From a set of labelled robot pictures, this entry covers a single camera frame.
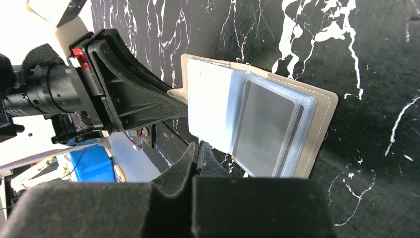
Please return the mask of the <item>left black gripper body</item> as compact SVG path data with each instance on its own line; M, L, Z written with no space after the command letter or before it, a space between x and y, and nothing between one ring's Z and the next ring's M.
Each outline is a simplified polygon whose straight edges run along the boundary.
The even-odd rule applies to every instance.
M0 57L0 140L26 132L14 118L42 116L52 123L53 144L85 145L109 137L112 126L88 79L93 71L86 49L72 45L62 59L48 44L32 49L21 65Z

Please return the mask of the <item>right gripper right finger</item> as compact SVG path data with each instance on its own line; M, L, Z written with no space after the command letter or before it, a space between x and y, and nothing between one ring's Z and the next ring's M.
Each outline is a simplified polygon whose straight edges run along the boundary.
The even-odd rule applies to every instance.
M325 196L302 178L192 178L197 238L334 238Z

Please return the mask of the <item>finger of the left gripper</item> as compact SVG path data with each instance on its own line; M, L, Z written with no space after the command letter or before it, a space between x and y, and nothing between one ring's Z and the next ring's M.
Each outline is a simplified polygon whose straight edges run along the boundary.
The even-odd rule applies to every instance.
M70 45L72 55L101 93L111 84L167 93L171 87L142 65L125 45L117 29L88 32Z
M125 83L111 84L107 89L105 110L113 131L136 130L187 114L186 105L168 93L132 88Z

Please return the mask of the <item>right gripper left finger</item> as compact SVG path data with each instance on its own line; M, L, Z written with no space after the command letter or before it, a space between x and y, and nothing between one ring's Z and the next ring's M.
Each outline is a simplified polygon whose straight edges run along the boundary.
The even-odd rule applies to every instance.
M29 189L3 238L189 238L198 146L148 183L47 182Z

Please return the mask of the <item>silver metal card holder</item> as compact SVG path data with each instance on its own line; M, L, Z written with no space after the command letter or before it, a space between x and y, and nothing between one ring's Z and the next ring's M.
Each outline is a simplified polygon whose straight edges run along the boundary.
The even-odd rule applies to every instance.
M252 177L308 178L338 96L246 64L183 54L191 135L229 154Z

